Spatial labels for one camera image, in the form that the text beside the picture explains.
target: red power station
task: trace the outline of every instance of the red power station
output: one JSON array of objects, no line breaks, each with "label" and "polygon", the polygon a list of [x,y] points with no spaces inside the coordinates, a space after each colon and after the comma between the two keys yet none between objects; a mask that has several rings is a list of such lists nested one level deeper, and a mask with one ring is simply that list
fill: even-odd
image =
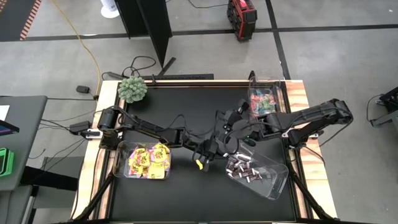
[{"label": "red power station", "polygon": [[238,40],[250,40],[257,20],[257,10],[251,0],[229,0],[226,14]]}]

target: clear plastic tray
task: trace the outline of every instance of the clear plastic tray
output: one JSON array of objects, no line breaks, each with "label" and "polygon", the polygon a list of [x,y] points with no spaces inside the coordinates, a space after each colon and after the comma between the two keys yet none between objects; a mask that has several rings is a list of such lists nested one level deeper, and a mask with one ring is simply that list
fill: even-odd
[{"label": "clear plastic tray", "polygon": [[248,98],[250,100],[251,119],[258,116],[273,113],[277,111],[278,103],[276,93],[273,93],[264,83],[268,83],[266,78],[250,78]]},{"label": "clear plastic tray", "polygon": [[170,149],[161,143],[122,141],[113,164],[116,177],[166,179],[170,175]]},{"label": "clear plastic tray", "polygon": [[278,199],[289,174],[285,165],[245,148],[230,156],[227,175],[236,182],[270,200]]}]

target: green plant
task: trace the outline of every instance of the green plant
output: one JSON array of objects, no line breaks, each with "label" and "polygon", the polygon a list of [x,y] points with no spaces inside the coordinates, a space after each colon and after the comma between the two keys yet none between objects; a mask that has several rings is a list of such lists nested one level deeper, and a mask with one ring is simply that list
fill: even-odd
[{"label": "green plant", "polygon": [[119,97],[126,103],[140,101],[147,93],[147,85],[141,77],[131,76],[122,80],[118,89]]}]

